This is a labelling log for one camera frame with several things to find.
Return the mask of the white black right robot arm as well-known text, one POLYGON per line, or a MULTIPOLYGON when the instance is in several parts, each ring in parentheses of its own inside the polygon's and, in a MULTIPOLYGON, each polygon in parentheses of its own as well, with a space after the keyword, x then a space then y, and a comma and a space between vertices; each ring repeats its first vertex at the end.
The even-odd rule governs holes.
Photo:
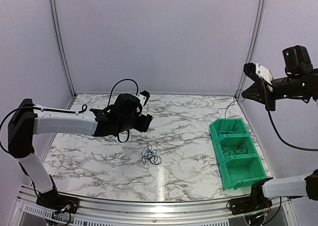
MULTIPOLYGON (((271 71, 261 64, 246 63, 244 74, 254 83, 242 92, 244 99, 264 104, 268 114, 276 109, 280 99, 309 103, 318 99, 318 71, 312 65, 304 46, 296 45, 282 51, 285 62, 283 78, 274 79, 271 71)), ((274 197, 318 199, 318 171, 285 178, 267 178, 253 184, 246 206, 257 210, 265 200, 274 197)))

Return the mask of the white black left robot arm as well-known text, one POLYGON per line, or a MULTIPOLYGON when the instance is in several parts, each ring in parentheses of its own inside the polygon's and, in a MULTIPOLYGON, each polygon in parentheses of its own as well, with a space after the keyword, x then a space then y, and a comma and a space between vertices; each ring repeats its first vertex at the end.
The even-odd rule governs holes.
POLYGON ((45 133, 82 134, 93 137, 119 137, 122 132, 135 129, 146 132, 152 116, 142 114, 150 94, 142 91, 135 95, 119 94, 114 104, 104 109, 80 111, 48 108, 24 99, 18 108, 5 116, 7 148, 3 151, 16 158, 24 173, 30 177, 39 192, 38 199, 53 209, 63 204, 52 177, 47 173, 33 147, 33 136, 45 133))

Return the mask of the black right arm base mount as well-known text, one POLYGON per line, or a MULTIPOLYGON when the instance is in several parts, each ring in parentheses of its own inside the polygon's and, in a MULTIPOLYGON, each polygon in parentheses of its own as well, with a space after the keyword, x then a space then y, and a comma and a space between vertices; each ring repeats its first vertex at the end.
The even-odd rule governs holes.
POLYGON ((230 199, 226 208, 232 212, 232 215, 239 215, 271 207, 272 201, 264 196, 262 190, 263 184, 268 180, 270 178, 253 184, 249 196, 230 199))

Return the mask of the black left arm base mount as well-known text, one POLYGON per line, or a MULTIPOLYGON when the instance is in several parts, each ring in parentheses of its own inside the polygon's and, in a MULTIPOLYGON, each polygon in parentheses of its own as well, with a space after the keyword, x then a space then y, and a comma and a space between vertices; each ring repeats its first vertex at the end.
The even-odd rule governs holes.
POLYGON ((34 193, 37 196, 36 204, 53 209, 58 213, 68 212, 75 214, 78 210, 79 198, 60 194, 51 176, 50 179, 52 181, 53 188, 46 193, 36 191, 35 185, 33 184, 34 193))

